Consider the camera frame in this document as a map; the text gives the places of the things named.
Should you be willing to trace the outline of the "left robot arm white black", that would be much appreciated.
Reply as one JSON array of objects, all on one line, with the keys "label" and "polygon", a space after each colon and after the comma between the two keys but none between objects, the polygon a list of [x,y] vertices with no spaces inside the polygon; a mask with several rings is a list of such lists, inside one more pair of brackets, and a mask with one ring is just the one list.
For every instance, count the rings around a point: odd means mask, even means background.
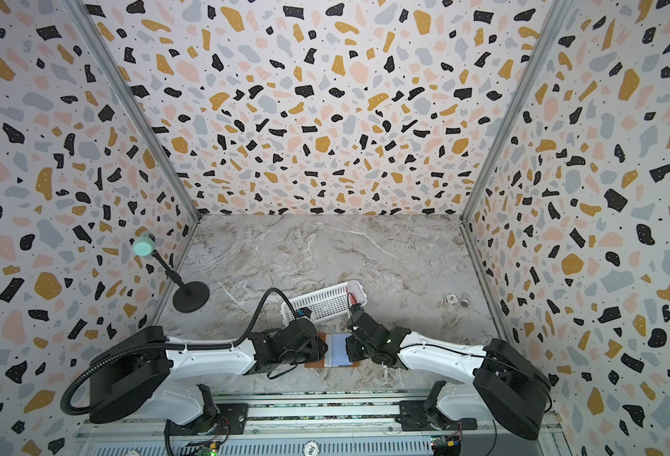
[{"label": "left robot arm white black", "polygon": [[218,408],[209,387],[188,380],[213,374],[275,379],[277,368],[316,363],[327,352],[304,317],[283,329],[252,332],[237,346],[167,337],[155,326],[96,360],[104,366],[89,378],[90,421],[107,424],[139,414],[193,427],[216,417]]}]

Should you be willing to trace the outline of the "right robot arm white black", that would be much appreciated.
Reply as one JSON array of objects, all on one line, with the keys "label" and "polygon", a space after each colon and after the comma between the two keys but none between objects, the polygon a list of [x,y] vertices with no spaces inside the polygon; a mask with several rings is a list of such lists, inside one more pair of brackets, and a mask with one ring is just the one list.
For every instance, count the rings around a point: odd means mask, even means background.
[{"label": "right robot arm white black", "polygon": [[388,330],[361,305],[350,307],[347,328],[345,347],[351,361],[368,359],[445,378],[424,401],[431,426],[448,429],[465,418],[493,420],[517,437],[538,438],[551,409],[551,382],[508,342],[493,338],[485,346],[465,346],[407,328]]}]

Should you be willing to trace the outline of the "brown leather card holder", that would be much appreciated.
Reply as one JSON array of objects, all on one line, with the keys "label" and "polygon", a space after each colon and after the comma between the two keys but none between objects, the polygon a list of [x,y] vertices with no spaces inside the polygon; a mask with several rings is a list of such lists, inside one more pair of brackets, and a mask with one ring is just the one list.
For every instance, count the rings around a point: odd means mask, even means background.
[{"label": "brown leather card holder", "polygon": [[318,338],[325,342],[328,347],[322,359],[304,366],[308,369],[317,368],[357,368],[359,362],[351,361],[346,353],[346,339],[350,334],[340,332],[339,334],[326,334],[319,332]]}]

